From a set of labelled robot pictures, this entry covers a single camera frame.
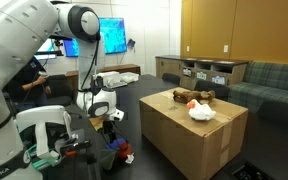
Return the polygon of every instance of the stuffed animal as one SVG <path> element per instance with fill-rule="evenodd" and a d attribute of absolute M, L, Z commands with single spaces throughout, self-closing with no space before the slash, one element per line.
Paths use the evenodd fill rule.
<path fill-rule="evenodd" d="M 175 90 L 173 92 L 173 99 L 176 102 L 187 104 L 192 99 L 196 99 L 200 104 L 208 104 L 215 98 L 214 91 L 183 91 Z"/>

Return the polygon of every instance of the man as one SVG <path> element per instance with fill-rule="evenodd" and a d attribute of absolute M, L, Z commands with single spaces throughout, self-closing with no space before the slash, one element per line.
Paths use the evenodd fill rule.
<path fill-rule="evenodd" d="M 6 91 L 19 111 L 47 105 L 46 94 L 51 94 L 51 88 L 47 76 L 40 75 L 40 71 L 45 69 L 33 56 L 8 83 Z"/>

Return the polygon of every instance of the wooden wall panel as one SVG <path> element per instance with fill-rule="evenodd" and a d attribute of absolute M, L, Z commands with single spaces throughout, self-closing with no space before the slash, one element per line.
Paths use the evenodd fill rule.
<path fill-rule="evenodd" d="M 236 0 L 194 0 L 191 56 L 229 58 Z"/>
<path fill-rule="evenodd" d="M 238 0 L 230 58 L 288 63 L 288 1 Z"/>
<path fill-rule="evenodd" d="M 192 4 L 192 0 L 182 0 L 181 55 L 187 57 L 191 55 L 186 47 L 191 47 Z"/>

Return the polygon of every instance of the computer screen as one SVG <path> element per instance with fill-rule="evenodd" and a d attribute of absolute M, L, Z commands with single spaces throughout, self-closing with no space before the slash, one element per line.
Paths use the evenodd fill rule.
<path fill-rule="evenodd" d="M 66 57 L 78 57 L 79 48 L 76 39 L 63 40 Z"/>
<path fill-rule="evenodd" d="M 123 18 L 99 18 L 103 34 L 105 54 L 126 52 L 126 37 Z"/>
<path fill-rule="evenodd" d="M 44 44 L 37 50 L 37 52 L 52 52 L 55 51 L 53 47 L 53 42 L 51 39 L 47 39 Z M 37 60 L 45 59 L 55 59 L 56 54 L 43 54 L 43 55 L 34 55 Z"/>

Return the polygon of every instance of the white wall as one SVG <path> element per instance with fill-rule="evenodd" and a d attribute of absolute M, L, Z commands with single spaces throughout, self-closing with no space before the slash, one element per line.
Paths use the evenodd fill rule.
<path fill-rule="evenodd" d="M 135 49 L 128 49 L 125 54 L 106 55 L 106 66 L 132 63 L 141 66 L 142 74 L 155 75 L 155 56 L 180 54 L 181 0 L 71 2 L 92 8 L 99 17 L 124 18 L 126 40 L 135 40 Z M 77 70 L 77 58 L 57 57 L 49 60 L 45 67 L 49 74 L 65 74 Z"/>

